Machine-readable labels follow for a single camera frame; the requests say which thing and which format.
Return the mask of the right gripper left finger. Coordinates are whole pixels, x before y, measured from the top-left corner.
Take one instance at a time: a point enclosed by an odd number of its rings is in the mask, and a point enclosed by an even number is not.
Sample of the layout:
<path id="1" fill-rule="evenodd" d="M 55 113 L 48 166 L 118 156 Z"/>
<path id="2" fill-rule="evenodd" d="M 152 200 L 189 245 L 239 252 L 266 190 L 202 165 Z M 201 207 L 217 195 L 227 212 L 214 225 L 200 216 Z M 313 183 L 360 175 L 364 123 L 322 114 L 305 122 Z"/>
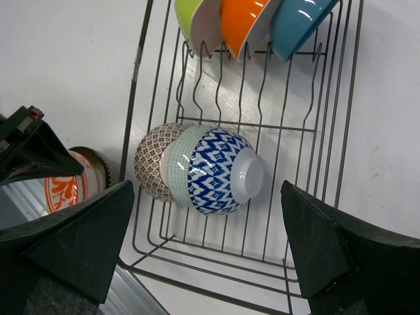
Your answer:
<path id="1" fill-rule="evenodd" d="M 1 231 L 2 314 L 96 314 L 131 217 L 129 180 Z"/>

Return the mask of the orange patterned bowl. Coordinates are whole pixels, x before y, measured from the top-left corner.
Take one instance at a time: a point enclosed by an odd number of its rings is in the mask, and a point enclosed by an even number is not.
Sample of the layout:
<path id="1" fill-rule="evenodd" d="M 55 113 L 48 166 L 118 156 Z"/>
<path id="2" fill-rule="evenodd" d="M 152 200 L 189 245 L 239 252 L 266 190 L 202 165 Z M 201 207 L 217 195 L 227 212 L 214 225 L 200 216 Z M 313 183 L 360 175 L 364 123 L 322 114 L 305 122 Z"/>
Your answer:
<path id="1" fill-rule="evenodd" d="M 260 192 L 264 169 L 243 136 L 215 127 L 204 133 L 192 152 L 188 192 L 203 215 L 228 215 Z"/>

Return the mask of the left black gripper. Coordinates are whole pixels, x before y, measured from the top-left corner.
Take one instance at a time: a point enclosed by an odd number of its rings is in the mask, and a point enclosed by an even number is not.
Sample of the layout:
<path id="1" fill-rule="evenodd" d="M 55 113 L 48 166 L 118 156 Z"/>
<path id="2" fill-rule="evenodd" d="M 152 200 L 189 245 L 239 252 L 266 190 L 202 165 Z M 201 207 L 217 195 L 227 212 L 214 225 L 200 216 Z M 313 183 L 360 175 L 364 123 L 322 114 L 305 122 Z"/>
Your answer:
<path id="1" fill-rule="evenodd" d="M 1 121 L 1 184 L 84 171 L 49 124 L 42 122 L 43 116 L 39 108 L 21 106 Z"/>

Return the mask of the orange floral bowl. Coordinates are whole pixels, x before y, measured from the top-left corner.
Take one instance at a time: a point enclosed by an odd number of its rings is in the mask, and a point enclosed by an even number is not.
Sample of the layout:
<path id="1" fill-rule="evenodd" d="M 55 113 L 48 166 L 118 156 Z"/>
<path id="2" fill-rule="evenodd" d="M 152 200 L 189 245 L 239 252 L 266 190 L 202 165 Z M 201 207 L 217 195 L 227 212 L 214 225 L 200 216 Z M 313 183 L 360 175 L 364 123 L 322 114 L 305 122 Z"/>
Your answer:
<path id="1" fill-rule="evenodd" d="M 80 175 L 44 179 L 48 213 L 54 213 L 85 201 L 106 188 L 105 168 L 92 150 L 74 147 L 68 151 L 84 167 L 84 170 Z"/>

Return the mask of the blue ceramic bowl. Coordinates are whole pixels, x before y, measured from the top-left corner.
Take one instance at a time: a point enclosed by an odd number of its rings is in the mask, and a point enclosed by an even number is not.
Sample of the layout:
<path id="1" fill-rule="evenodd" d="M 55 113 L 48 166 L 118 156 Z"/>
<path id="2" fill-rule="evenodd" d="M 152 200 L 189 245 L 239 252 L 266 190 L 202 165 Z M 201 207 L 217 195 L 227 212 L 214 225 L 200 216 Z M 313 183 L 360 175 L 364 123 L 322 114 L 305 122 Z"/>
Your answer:
<path id="1" fill-rule="evenodd" d="M 335 0 L 285 0 L 270 21 L 273 53 L 287 62 L 337 4 Z"/>

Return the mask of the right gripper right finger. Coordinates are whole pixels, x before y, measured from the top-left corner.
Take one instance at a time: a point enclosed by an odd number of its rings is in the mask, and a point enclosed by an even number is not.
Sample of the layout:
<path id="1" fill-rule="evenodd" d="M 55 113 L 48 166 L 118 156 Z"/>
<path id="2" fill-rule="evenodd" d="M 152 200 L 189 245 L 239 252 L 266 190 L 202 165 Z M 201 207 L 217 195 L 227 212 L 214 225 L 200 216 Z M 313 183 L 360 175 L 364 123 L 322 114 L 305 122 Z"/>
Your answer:
<path id="1" fill-rule="evenodd" d="M 419 239 L 340 211 L 287 180 L 281 203 L 312 314 L 419 313 Z"/>

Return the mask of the pale green celadon bowl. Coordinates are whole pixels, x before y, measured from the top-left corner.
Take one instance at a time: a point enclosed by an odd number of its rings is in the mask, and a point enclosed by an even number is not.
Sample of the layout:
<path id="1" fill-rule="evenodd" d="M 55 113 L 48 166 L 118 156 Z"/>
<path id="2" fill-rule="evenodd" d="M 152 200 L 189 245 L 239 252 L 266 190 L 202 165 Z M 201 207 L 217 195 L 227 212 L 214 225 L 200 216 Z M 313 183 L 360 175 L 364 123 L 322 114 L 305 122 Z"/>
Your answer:
<path id="1" fill-rule="evenodd" d="M 167 182 L 173 199 L 189 207 L 192 202 L 188 190 L 189 166 L 198 142 L 212 127 L 192 125 L 174 141 L 167 162 Z"/>

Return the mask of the brown patterned bowl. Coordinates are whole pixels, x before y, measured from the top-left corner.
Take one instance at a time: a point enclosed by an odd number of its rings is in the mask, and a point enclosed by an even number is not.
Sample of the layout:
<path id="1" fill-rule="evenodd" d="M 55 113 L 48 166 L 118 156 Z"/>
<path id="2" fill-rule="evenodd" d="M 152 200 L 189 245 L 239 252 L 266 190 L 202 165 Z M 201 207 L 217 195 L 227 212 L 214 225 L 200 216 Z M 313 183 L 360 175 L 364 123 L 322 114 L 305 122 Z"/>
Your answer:
<path id="1" fill-rule="evenodd" d="M 154 127 L 139 142 L 134 170 L 142 191 L 156 200 L 173 201 L 167 180 L 169 153 L 179 136 L 189 128 L 180 123 L 164 123 Z"/>

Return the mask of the orange bowl white inside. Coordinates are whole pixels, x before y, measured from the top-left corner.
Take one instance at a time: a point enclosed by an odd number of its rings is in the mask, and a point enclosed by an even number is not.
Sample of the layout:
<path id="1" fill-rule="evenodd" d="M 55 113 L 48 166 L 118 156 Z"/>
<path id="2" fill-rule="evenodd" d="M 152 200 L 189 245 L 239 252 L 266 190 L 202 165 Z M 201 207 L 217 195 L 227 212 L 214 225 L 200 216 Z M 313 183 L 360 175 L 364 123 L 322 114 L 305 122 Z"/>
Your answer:
<path id="1" fill-rule="evenodd" d="M 237 62 L 253 54 L 268 38 L 280 0 L 223 0 L 219 15 L 222 37 Z"/>

